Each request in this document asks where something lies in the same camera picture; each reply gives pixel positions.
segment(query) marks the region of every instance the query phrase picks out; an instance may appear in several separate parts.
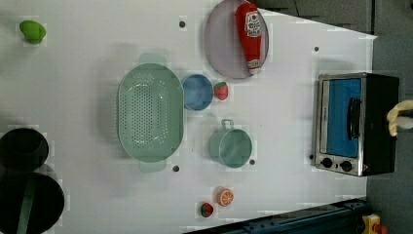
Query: light blue mug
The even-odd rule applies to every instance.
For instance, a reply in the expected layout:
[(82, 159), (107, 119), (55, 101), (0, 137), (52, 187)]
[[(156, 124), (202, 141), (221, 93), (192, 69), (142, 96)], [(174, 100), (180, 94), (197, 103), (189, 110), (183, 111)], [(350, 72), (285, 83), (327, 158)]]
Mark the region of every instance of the light blue mug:
[(209, 140), (209, 155), (224, 166), (240, 168), (251, 156), (251, 138), (245, 131), (235, 129), (233, 120), (224, 119), (221, 123), (222, 128)]

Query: mug handle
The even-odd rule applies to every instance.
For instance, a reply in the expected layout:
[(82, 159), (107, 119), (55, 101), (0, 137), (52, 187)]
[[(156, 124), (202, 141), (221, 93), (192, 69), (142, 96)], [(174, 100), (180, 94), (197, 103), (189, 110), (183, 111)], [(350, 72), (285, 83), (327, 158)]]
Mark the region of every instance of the mug handle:
[(221, 124), (222, 124), (222, 128), (223, 128), (224, 130), (227, 130), (227, 126), (226, 126), (225, 122), (229, 122), (229, 123), (230, 123), (230, 126), (231, 126), (230, 129), (234, 129), (234, 121), (233, 121), (232, 119), (223, 119), (223, 120), (221, 121)]

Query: dark floor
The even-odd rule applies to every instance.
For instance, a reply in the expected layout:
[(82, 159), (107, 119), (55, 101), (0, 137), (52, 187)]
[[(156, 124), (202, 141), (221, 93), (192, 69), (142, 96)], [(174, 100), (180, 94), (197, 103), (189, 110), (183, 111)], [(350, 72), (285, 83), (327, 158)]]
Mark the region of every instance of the dark floor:
[[(400, 78), (400, 100), (413, 99), (413, 31), (379, 36), (373, 70)], [(413, 130), (397, 135), (395, 172), (370, 176), (367, 201), (393, 234), (413, 233)]]
[(413, 0), (251, 0), (258, 8), (374, 35), (413, 30)]

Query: white table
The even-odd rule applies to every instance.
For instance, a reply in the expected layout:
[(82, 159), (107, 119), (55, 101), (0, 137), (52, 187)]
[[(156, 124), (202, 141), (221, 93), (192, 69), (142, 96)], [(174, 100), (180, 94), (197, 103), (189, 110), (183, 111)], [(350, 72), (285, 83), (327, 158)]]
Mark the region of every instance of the white table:
[[(318, 75), (371, 71), (374, 37), (261, 11), (271, 38), (262, 72), (226, 80), (203, 46), (218, 2), (0, 0), (0, 132), (34, 125), (53, 146), (47, 163), (66, 206), (48, 233), (180, 233), (365, 196), (365, 178), (317, 170), (309, 155)], [(39, 46), (21, 40), (24, 19), (45, 24)], [(116, 95), (140, 54), (152, 51), (168, 54), (179, 78), (226, 80), (231, 94), (186, 111), (180, 148), (164, 171), (144, 174), (117, 139)], [(250, 133), (255, 166), (226, 170), (209, 159), (222, 118)], [(234, 203), (214, 204), (214, 215), (201, 218), (199, 205), (217, 186), (232, 187)]]

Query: green colander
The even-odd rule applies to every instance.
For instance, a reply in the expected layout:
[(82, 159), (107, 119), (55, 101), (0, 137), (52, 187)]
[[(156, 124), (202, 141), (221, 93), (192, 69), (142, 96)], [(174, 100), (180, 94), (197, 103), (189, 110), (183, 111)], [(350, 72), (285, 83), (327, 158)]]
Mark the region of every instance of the green colander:
[(167, 67), (145, 63), (123, 79), (118, 134), (129, 155), (144, 163), (167, 159), (183, 136), (183, 89)]

